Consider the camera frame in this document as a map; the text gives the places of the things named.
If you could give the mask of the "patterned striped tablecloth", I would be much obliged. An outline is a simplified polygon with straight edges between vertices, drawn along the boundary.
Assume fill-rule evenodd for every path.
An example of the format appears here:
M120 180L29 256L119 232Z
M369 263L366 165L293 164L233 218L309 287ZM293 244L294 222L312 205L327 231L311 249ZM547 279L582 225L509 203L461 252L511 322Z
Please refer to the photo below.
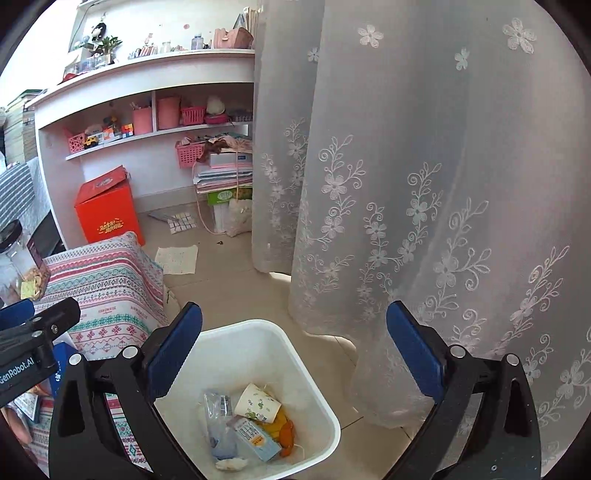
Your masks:
M89 361L141 346L152 331L168 324L162 268L132 232L51 256L46 265L50 280L35 310L74 298L81 316L67 334Z

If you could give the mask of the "white bookshelf unit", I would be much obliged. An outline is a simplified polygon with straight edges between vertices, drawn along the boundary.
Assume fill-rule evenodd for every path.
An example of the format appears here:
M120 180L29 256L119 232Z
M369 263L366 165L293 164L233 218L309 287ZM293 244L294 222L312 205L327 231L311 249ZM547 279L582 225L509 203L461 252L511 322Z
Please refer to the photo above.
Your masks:
M78 134L109 115L131 120L134 105L155 108L163 98L178 96L202 103L209 96L229 107L253 104L252 50L199 50L140 58L96 70L34 99L40 166L57 230L66 248L86 242L74 210L81 185L124 166L130 175L137 212L164 209L195 200L193 175L177 165L175 144L185 136L230 130L249 133L249 122L209 126L177 126L152 130L73 153L67 134Z

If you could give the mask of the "clear plastic bottle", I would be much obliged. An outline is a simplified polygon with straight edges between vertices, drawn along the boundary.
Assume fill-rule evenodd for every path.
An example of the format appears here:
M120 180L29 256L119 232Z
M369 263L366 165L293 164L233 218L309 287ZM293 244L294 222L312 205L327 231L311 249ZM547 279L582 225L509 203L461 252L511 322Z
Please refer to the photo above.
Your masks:
M216 461L238 456L235 432L228 426L233 418L231 399L216 391L204 392L204 415L211 454Z

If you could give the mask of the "white trash bin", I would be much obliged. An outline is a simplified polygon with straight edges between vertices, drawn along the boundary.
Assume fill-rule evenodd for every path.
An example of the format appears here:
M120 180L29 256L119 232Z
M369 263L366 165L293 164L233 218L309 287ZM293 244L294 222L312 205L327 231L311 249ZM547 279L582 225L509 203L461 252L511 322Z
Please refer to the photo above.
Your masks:
M238 402L250 384L263 387L283 403L294 422L297 447L286 459L260 461L245 443L239 455L249 460L240 472L214 466L206 436L204 391ZM155 406L177 443L207 479L297 478L328 459L341 440L341 425L318 389L287 334L275 323L252 319L202 332L166 396Z

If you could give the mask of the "orange peel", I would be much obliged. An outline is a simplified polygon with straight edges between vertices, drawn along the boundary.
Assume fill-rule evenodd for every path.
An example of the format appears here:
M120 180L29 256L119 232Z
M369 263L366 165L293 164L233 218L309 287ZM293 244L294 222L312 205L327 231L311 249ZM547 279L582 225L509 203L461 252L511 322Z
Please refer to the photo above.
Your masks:
M259 422L259 426L280 445L281 458L287 458L293 453L294 443L296 443L296 427L283 407L277 411L273 423Z

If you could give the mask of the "pink storage basket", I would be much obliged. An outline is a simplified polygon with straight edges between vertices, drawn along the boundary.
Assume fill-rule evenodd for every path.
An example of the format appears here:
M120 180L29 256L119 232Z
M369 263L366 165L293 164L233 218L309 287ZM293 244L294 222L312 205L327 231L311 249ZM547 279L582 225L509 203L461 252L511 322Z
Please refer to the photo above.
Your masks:
M198 163L205 153L204 142L182 143L178 141L175 144L177 163L181 169L192 168Z

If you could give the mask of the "white lace curtain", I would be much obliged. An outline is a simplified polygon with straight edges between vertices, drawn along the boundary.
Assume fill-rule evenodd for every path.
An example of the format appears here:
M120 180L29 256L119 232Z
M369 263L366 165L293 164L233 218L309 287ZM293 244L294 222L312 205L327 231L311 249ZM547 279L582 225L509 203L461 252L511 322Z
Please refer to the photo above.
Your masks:
M430 409L386 330L522 361L549 473L590 414L590 5L261 1L252 260L356 348L353 407Z

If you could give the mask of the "potted green plant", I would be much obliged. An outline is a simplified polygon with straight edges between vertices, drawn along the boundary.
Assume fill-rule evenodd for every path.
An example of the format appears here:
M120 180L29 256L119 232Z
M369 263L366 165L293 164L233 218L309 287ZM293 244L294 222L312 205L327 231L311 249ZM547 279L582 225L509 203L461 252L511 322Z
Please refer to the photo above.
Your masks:
M102 60L106 65L114 63L114 52L121 46L122 41L117 36L104 36L101 40L91 42L89 49L93 57Z

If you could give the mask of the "crumpled white tissue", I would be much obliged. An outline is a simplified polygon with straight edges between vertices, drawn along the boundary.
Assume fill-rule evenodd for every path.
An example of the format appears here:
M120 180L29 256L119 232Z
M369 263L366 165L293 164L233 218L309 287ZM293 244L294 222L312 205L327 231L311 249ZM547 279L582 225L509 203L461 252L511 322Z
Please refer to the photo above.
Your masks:
M245 470L247 466L249 466L249 460L240 457L221 459L215 462L215 468L224 472L239 472Z

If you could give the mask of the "stack of books and bags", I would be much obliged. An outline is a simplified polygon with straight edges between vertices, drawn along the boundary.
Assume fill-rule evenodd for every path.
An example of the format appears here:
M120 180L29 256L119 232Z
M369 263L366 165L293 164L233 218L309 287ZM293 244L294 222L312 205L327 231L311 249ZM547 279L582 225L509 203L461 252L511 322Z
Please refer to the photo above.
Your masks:
M228 132L195 137L189 145L197 150L191 169L201 225L228 237L252 230L252 139Z

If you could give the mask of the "checkered mat on floor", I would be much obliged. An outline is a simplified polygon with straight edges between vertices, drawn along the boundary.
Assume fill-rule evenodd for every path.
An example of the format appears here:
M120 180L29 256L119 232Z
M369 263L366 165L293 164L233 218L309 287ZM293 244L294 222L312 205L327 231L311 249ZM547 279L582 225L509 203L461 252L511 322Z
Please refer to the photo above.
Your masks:
M148 212L148 217L160 221L169 227L171 234L178 234L188 230L195 229L197 224L193 217L187 212L181 212L176 214L165 214L161 212Z

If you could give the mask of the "paper cup with flowers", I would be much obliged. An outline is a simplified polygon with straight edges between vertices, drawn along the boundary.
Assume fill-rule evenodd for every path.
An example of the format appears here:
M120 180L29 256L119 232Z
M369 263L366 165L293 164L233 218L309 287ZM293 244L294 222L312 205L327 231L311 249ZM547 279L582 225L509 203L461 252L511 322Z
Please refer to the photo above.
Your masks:
M267 394L256 384L250 383L245 387L233 408L235 415L251 419L252 421L273 424L283 404Z

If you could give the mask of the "blue white milk carton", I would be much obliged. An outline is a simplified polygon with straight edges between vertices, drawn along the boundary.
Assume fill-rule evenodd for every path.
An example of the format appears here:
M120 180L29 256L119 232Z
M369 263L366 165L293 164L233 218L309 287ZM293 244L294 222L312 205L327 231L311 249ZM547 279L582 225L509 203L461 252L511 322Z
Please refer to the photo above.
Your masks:
M260 461L269 462L280 455L280 444L251 419L235 416L228 420L226 425Z

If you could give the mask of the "stack of magazines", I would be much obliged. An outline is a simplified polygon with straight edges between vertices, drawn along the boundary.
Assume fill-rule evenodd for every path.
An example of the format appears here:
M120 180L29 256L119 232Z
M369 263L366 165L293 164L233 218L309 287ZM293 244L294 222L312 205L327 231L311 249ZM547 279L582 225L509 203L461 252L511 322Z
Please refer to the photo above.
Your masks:
M8 165L24 163L37 156L35 112L30 103L40 94L39 89L24 90L7 106L3 132Z

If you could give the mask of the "paper sheet on floor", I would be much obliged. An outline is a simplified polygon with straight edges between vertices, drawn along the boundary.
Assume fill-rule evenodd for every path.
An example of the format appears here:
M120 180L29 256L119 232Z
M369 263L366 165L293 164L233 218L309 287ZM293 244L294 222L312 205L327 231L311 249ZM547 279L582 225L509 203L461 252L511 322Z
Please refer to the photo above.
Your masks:
M198 247L159 247L154 261L162 268L164 275L188 275L195 273Z

